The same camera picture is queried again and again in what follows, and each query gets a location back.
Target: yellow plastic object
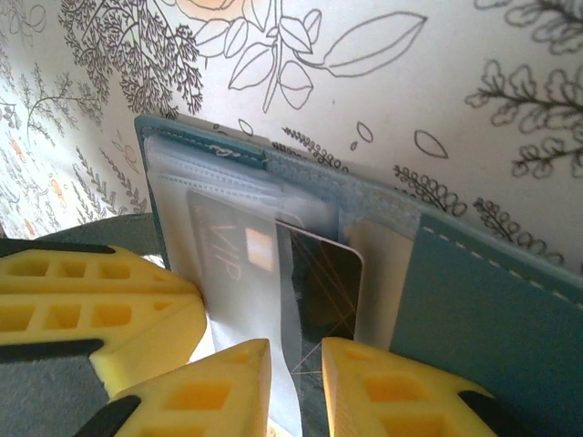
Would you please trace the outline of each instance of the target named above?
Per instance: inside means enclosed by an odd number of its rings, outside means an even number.
[[[0,345],[102,340],[90,360],[110,396],[187,363],[207,325],[199,290],[115,251],[0,258]]]
[[[200,293],[191,283],[134,253],[29,249],[0,258],[2,294]]]
[[[119,393],[141,404],[116,437],[265,437],[270,388],[269,342],[246,341]]]
[[[457,396],[478,385],[354,341],[322,342],[332,437],[496,437]]]

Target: gray surface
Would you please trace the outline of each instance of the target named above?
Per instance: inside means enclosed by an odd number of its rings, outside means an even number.
[[[108,397],[87,357],[0,364],[0,435],[71,437]]]
[[[160,254],[151,213],[104,218],[40,238],[61,243],[102,244],[129,249],[139,256]]]

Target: dark card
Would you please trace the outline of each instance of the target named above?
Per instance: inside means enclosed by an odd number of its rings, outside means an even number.
[[[271,417],[289,428],[282,418],[285,409],[277,408],[285,401],[277,399],[285,396],[277,373],[286,372],[297,392],[303,434],[328,435],[321,341],[353,337],[361,257],[353,249],[199,192],[191,191],[188,202],[217,349],[278,332],[281,337],[271,339],[280,343],[283,361],[278,368],[272,354]]]

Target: orange flower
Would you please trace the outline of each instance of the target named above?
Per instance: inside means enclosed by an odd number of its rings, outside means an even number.
[[[254,0],[253,6],[268,7],[269,3],[268,0]],[[232,21],[243,16],[243,7],[249,9],[246,12],[251,12],[253,7],[250,1],[244,0],[176,0],[176,5],[184,15],[202,21],[216,19]]]
[[[26,162],[25,154],[22,152],[22,148],[20,148],[18,142],[15,139],[10,138],[10,144],[12,148],[15,150],[16,155],[20,158],[20,160],[23,163],[25,163]]]
[[[61,205],[66,206],[65,196],[63,195],[61,186],[58,185],[58,182],[56,182],[54,179],[51,179],[51,186],[53,187],[53,191],[55,191],[56,196],[61,201]]]
[[[30,237],[34,237],[36,235],[35,229],[33,228],[33,225],[30,224],[30,221],[28,221],[25,218],[25,226],[26,229],[28,229],[28,233],[30,234]]]

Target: blue leather wallet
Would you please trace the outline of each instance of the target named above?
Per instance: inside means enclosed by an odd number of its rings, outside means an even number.
[[[165,137],[334,202],[341,242],[362,219],[412,240],[391,351],[483,385],[535,435],[583,435],[581,277],[401,191],[304,158],[160,117],[137,117],[136,132],[142,153],[145,138]],[[154,198],[152,208],[168,265]]]

